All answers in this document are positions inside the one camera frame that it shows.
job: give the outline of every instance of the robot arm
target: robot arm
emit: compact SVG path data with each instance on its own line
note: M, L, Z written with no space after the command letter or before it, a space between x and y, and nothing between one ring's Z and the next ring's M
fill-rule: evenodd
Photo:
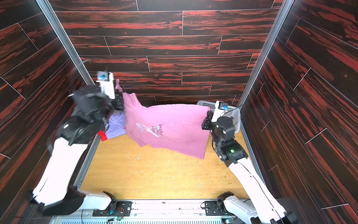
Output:
M216 110L226 111L227 104L217 103ZM263 181L256 173L251 160L242 146L234 140L235 126L232 117L214 117L215 113L208 111L203 121L202 129L210 130L215 152L226 166L235 174L246 190L255 208L238 200L231 192L218 197L218 207L222 213L233 213L247 224L271 223L294 224L297 218L276 201Z
M42 204L43 215L66 215L77 209L116 210L116 198L109 193L93 194L69 186L79 158L114 110L124 110L121 94L114 94L113 74L98 72L100 86L85 86L72 94L76 104L72 115L59 127L51 158L32 199Z

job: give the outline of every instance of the vent grille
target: vent grille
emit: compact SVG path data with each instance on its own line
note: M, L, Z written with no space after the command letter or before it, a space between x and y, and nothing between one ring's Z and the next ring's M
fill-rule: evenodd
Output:
M63 220L61 224L82 224L80 219ZM83 224L107 224L107 221L83 220ZM221 220L195 220L195 221L115 221L108 224L222 224Z

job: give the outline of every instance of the wood grain wall panel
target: wood grain wall panel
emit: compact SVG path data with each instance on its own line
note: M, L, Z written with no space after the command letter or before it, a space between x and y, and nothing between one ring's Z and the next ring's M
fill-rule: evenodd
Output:
M31 214L28 213L28 207L32 205L35 207L35 204L30 204L28 200L28 193L36 187L38 181L40 180L43 171L46 168L46 165L51 157L51 154L48 150L42 155L41 159L36 164L35 168L21 187L19 193L15 196L14 202L5 211L4 215L1 217L0 222L2 223L21 223L27 218L13 218L15 216L19 217L29 217Z
M73 63L68 60L36 93L27 98L6 122L0 125L0 142L2 142L0 153L9 157L15 154L34 128L56 105L62 93L67 91L69 80L66 79L65 74L72 74L72 70Z
M277 35L277 37L284 43L287 42L290 37L293 29L296 27L296 24L300 18L289 12L284 23L281 26L281 29Z
M183 85L247 83L251 72L252 70L183 72Z
M278 9L184 11L183 35L268 33Z
M219 54L252 54L260 53L266 41L267 33L223 35Z
M292 89L297 86L310 68L278 38L267 57Z
M273 0L137 0L140 11L267 9Z
M264 173L273 168L277 163L275 159L272 157L270 151L266 151L264 149L267 148L265 144L265 139L263 139L261 135L261 128L257 124L257 119L255 117L255 113L252 111L252 107L249 106L246 109L246 119L245 119L245 131L247 136L249 137L249 141L254 151L255 156L258 156L260 159L261 169Z
M18 23L0 30L0 46L0 76L37 51Z
M244 91L246 83L241 84L213 84L211 85L209 95L241 95Z
M267 113L270 123L275 128L277 136L280 136L280 141L285 149L279 154L279 156L283 158L280 160L281 163L285 163L284 166L281 167L288 168L288 166L291 166L292 168L288 170L287 175L292 175L295 179L298 177L302 178L302 180L299 181L305 185L298 188L296 192L292 190L293 194L303 195L309 192L308 195L300 199L302 204L304 204L304 201L306 201L306 203L310 203L309 201L311 201L311 204L314 205L314 201L316 201L321 208L346 203L345 199L335 188L315 157L308 151L305 144L300 141L300 133L296 132L290 121L281 111L281 106L271 95L267 85L262 87L258 94L258 100Z
M274 3L272 5L273 9L279 9L281 8L282 3L284 2L284 0L274 0Z
M0 78L0 124L24 102L24 98Z
M209 95L210 85L124 85L126 93L149 96L201 96Z
M216 102L217 100L228 103L229 105L235 105L235 95L223 95L223 96L156 96L155 100L157 105L162 104L197 104L199 100Z
M79 55L111 55L105 37L69 36Z
M157 12L71 12L57 17L68 35L82 36L165 36L182 35L182 11Z
M9 158L7 158L3 155L0 155L0 172L5 167L5 165L8 163L8 161L9 161Z
M57 38L55 32L53 31L51 25L48 23L43 13L37 14L19 22L19 25L35 44L37 49L43 48L48 43Z
M15 201L13 207L9 207L11 210L19 208L18 203L26 202L28 192L32 192L38 182L27 183L28 177L31 178L31 172L34 170L38 161L41 161L41 157L47 151L47 140L51 136L54 137L58 124L64 121L65 118L69 117L74 108L73 101L66 91L62 91L65 94L58 94L56 97L57 101L44 116L44 119L39 122L39 125L29 135L29 138L19 148L19 150L13 155L8 165L0 173L0 179L3 185L1 185L0 193L6 192L6 197L3 198L0 205L0 214L4 214L6 208L10 205L13 199Z
M148 56L152 72L227 71L247 68L250 54L206 56Z
M317 208L303 179L300 176L295 176L299 172L287 157L281 138L277 135L271 122L267 124L261 135L266 142L265 149L273 155L277 162L277 166L268 172L270 178L266 181L268 189L282 195L276 199L286 211L292 211L297 215L299 223L316 223L314 221L323 220L323 215L320 215L320 209Z
M356 1L299 0L292 12L320 29L358 47Z
M35 0L6 0L0 2L0 29L41 13Z
M88 71L149 72L145 56L80 56Z
M3 75L21 95L28 98L69 58L58 38Z
M250 142L251 148L253 150L253 153L255 154L255 157L257 159L257 163L260 167L260 169L263 171L262 175L264 176L264 179L268 180L267 175L267 168L265 165L266 160L263 158L261 151L260 151L260 142L262 143L262 138L260 135L259 128L255 125L255 121L250 115L250 109L246 110L246 118L243 122L243 126L245 128L245 132L247 135L247 138Z
M331 223L349 224L358 223L358 216L350 205L343 205L334 208L323 209L326 216L330 217Z
M355 104L358 95L358 49L299 20L288 47Z
M267 115L265 114L264 110L262 109L261 104L259 103L256 93L253 89L250 90L250 93L248 95L248 99L250 101L250 109L254 113L254 117L256 118L256 123L260 131L263 130L263 128L266 126L266 124L269 122L269 119Z
M54 11L137 11L135 0L49 0Z
M254 97L256 98L256 96L252 95L252 92L251 92L251 98L250 99L254 99ZM249 124L252 124L254 123L254 129L257 130L256 131L256 135L259 135L258 136L258 140L260 140L258 142L258 145L257 145L257 149L256 151L257 152L260 152L260 155L263 159L263 164L264 164L264 167L263 167L263 172L266 172L266 171L269 171L270 169L272 169L275 165L277 165L277 162L276 162L276 159L275 159L275 153L276 153L276 149L269 149L270 146L267 145L268 144L268 141L266 140L266 136L264 134L262 134L262 131L263 131L263 128L264 126L269 125L270 123L265 123L265 120L268 121L267 119L267 116L265 114L262 114L263 111L256 108L258 104L258 100L256 99L256 102L253 102L253 101L250 101L250 104L249 104L249 107L247 108L247 118L248 118L248 121L249 121Z
M112 55L218 54L220 35L106 37Z
M97 72L89 73L97 80ZM181 85L181 72L114 72L114 80L123 85Z
M260 89L262 88L262 86L264 85L264 82L262 80L262 77L260 76L260 74L257 75L257 78L255 80L255 82L253 83L252 89L254 90L254 92L257 94L259 93Z
M247 66L247 69L253 69L253 67L255 66L255 64L257 62L259 55L260 55L260 53L252 54L252 57L251 57L250 62Z
M142 106L150 107L156 105L155 96L137 96L137 99Z
M316 157L343 197L355 212L358 212L358 163L329 132L307 143L308 149Z
M279 171L279 167L274 166L269 172L267 172L267 174L269 176L269 179L265 180L267 189L270 191L270 193L276 200L283 198L284 196L282 195L279 189L279 186L282 184L282 180L283 180L283 177Z
M358 160L358 107L312 69L302 79L295 92Z
M262 66L260 73L265 81L265 86L272 93L274 99L279 104L279 108L282 109L304 143L325 128L321 121L277 72L268 58Z

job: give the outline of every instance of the plastic laundry basket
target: plastic laundry basket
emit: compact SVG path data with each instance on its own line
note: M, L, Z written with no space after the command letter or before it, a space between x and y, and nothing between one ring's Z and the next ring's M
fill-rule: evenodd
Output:
M208 102L208 101L204 101L204 100L199 100L197 102L197 105L200 106L208 106L210 107L210 110L212 112L214 112L215 110L215 103L213 102ZM234 106L229 106L228 107L228 111L227 113L225 113L223 116L227 116L227 117L233 117L234 118L234 125L235 125L235 133L238 133L240 131L240 109L236 109L234 111L232 111L233 109L235 109L236 107Z

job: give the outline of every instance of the wooden tabletop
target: wooden tabletop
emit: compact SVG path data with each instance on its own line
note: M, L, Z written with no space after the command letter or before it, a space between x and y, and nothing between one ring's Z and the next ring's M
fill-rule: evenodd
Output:
M247 148L241 132L235 140ZM231 191L248 195L211 146L205 158L149 145L139 147L127 134L100 142L81 189L108 191L118 199L213 199Z

